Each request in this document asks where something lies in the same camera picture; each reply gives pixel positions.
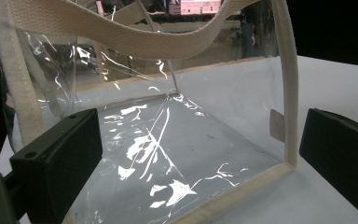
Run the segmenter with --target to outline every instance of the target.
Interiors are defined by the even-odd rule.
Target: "transparent tote bag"
[[[284,0],[0,1],[0,59],[15,151],[98,108],[74,223],[201,223],[296,167]]]

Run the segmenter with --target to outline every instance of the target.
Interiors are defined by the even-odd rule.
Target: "woven strap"
[[[69,0],[10,0],[10,5],[14,22],[22,30],[84,36],[123,54],[143,59],[183,59],[203,52],[213,43],[228,16],[257,1],[226,0],[210,22],[186,34],[135,30]]]

